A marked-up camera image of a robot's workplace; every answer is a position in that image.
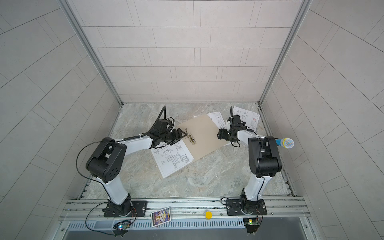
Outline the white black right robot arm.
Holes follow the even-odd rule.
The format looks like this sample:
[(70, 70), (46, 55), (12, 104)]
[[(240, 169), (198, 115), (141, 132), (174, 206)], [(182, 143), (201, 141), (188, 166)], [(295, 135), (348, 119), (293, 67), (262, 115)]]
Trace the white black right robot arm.
[(229, 216), (264, 216), (267, 214), (262, 194), (268, 182), (282, 170), (282, 162), (276, 139), (261, 137), (246, 126), (239, 115), (231, 115), (225, 129), (219, 129), (218, 139), (232, 145), (241, 142), (248, 146), (251, 177), (238, 200), (227, 199)]

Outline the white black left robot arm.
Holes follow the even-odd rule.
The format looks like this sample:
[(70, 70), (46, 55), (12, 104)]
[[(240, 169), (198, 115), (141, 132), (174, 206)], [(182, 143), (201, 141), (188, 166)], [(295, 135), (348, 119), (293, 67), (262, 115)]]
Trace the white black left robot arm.
[(146, 210), (138, 210), (131, 201), (131, 195), (124, 188), (120, 177), (125, 156), (141, 151), (159, 148), (160, 144), (174, 145), (187, 133), (174, 128), (174, 120), (156, 120), (151, 129), (141, 135), (115, 140), (103, 138), (86, 163), (86, 169), (102, 184), (109, 199), (102, 209), (104, 217), (143, 216)]

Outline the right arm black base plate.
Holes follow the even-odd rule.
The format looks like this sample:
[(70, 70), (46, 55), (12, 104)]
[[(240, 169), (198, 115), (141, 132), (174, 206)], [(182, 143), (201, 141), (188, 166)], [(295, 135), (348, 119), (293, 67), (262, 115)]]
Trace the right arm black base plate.
[(265, 216), (268, 214), (265, 201), (226, 200), (228, 216)]

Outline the beige cardboard folder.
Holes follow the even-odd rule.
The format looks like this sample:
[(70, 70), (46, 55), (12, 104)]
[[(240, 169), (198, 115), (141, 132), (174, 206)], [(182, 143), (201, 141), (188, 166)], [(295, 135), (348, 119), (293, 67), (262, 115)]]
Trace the beige cardboard folder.
[(213, 125), (213, 129), (205, 129), (198, 120), (199, 118), (193, 118), (177, 126), (184, 132), (186, 132), (185, 129), (188, 129), (195, 138), (197, 142), (195, 145), (191, 144), (187, 136), (183, 138), (194, 160), (199, 160), (229, 143), (226, 140), (217, 138), (219, 129), (215, 125)]

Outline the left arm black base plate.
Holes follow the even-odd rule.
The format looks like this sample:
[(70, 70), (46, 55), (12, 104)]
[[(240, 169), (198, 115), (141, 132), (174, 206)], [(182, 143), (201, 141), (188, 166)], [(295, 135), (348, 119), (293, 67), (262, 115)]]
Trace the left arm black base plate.
[(144, 217), (147, 210), (147, 201), (126, 200), (117, 205), (108, 200), (107, 206), (102, 209), (105, 218)]

